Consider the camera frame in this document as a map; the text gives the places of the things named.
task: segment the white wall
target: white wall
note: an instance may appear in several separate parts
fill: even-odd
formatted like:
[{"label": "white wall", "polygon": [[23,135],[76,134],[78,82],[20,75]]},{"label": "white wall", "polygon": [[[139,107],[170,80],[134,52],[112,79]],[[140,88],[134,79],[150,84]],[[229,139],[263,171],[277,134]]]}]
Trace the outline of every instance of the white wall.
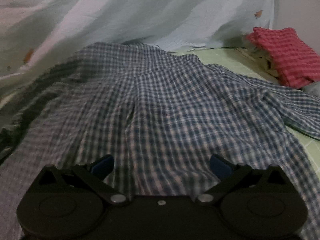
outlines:
[{"label": "white wall", "polygon": [[320,0],[276,0],[274,29],[295,28],[320,54]]}]

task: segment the fabric pile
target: fabric pile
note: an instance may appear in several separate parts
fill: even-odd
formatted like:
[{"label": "fabric pile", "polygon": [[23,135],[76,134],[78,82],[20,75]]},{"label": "fabric pile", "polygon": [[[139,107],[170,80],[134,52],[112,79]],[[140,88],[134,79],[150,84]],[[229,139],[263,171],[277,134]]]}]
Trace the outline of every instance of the fabric pile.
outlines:
[{"label": "fabric pile", "polygon": [[106,154],[115,169],[105,182],[130,196],[196,197],[219,183],[212,154],[257,169],[277,164],[307,205],[301,236],[320,239],[319,179],[285,126],[320,139],[320,100],[302,91],[203,65],[195,55],[95,43],[20,99],[0,134],[1,240],[23,236],[15,211],[44,165],[67,168]]},{"label": "fabric pile", "polygon": [[299,39],[293,28],[268,30],[257,27],[247,39],[268,53],[281,85],[301,89],[320,81],[320,56]]}]

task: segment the orange stain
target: orange stain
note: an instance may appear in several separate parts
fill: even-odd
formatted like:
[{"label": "orange stain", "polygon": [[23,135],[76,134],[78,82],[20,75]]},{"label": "orange stain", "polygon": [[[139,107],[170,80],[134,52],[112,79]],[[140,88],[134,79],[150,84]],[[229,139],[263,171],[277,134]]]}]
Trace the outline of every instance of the orange stain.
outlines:
[{"label": "orange stain", "polygon": [[260,18],[261,17],[261,15],[262,15],[262,10],[260,10],[260,11],[258,11],[258,12],[256,12],[255,14],[254,14],[254,16],[256,17],[256,19],[258,19],[258,18]]},{"label": "orange stain", "polygon": [[34,49],[31,49],[28,51],[28,53],[24,56],[24,59],[23,59],[23,63],[26,64],[29,62],[29,60],[31,59],[31,56],[33,54],[35,50]]}]

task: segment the folded cloth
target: folded cloth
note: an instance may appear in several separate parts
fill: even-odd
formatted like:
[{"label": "folded cloth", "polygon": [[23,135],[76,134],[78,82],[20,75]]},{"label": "folded cloth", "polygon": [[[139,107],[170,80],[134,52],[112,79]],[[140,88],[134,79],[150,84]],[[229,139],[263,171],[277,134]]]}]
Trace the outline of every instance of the folded cloth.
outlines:
[{"label": "folded cloth", "polygon": [[257,27],[247,39],[270,54],[281,85],[300,89],[320,81],[320,56],[299,39],[293,28]]}]

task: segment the red checkered cloth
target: red checkered cloth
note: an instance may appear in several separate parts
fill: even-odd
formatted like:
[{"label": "red checkered cloth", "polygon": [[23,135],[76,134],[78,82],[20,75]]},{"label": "red checkered cloth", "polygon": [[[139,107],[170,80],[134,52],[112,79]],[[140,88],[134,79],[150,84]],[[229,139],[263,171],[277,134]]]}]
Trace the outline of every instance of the red checkered cloth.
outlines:
[{"label": "red checkered cloth", "polygon": [[295,29],[253,29],[247,39],[269,52],[281,85],[300,89],[320,81],[320,56],[299,39]]}]

